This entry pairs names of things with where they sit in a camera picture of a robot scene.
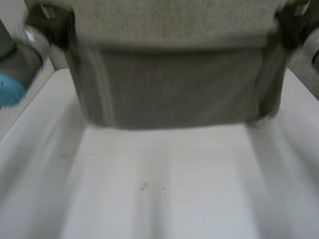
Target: gray fabric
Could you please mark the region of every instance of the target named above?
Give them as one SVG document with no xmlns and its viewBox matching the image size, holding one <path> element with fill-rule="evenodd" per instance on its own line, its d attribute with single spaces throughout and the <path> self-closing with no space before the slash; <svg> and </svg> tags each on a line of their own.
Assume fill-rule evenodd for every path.
<svg viewBox="0 0 319 239">
<path fill-rule="evenodd" d="M 27 7 L 39 2 L 24 1 Z M 71 5 L 77 32 L 93 38 L 113 35 L 172 39 L 223 32 L 266 32 L 276 27 L 275 10 L 288 0 L 42 1 Z M 67 67 L 63 55 L 56 49 L 50 57 L 56 69 Z"/>
<path fill-rule="evenodd" d="M 209 44 L 195 43 L 197 48 L 194 42 L 143 48 L 79 40 L 67 61 L 83 112 L 94 124 L 172 128 L 240 123 L 276 111 L 287 56 L 278 41 L 244 38 L 246 46 L 230 36 L 222 45 L 217 37 Z"/>
</svg>

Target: white surface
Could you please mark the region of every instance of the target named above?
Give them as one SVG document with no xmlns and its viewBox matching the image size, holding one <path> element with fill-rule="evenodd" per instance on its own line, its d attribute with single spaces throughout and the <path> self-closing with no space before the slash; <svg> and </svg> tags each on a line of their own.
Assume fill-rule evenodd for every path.
<svg viewBox="0 0 319 239">
<path fill-rule="evenodd" d="M 288 71 L 264 129 L 95 128 L 61 70 L 0 141 L 0 238 L 319 238 L 318 121 Z"/>
</svg>

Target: black clip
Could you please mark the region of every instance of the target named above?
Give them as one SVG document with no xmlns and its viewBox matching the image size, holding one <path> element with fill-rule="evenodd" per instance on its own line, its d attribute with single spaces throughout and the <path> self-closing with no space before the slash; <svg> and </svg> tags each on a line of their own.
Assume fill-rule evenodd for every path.
<svg viewBox="0 0 319 239">
<path fill-rule="evenodd" d="M 283 45 L 294 50 L 304 44 L 308 36 L 319 27 L 319 0 L 299 0 L 277 11 Z"/>
<path fill-rule="evenodd" d="M 63 49 L 69 46 L 70 34 L 75 34 L 74 11 L 51 4 L 34 5 L 25 24 L 35 27 L 50 43 Z"/>
</svg>

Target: gray fabric pouch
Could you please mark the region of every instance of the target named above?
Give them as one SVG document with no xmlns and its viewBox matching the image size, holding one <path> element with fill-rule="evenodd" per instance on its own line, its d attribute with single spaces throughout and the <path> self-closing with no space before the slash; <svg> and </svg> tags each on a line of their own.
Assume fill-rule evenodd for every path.
<svg viewBox="0 0 319 239">
<path fill-rule="evenodd" d="M 278 33 L 189 40 L 71 40 L 89 122 L 119 128 L 241 123 L 276 114 L 288 52 Z"/>
</svg>

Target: blue object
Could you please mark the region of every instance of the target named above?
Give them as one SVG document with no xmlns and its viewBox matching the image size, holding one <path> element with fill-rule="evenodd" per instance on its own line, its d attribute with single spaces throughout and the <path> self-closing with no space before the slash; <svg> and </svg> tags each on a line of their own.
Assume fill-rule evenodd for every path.
<svg viewBox="0 0 319 239">
<path fill-rule="evenodd" d="M 18 80 L 0 73 L 0 108 L 19 104 L 25 93 Z"/>
</svg>

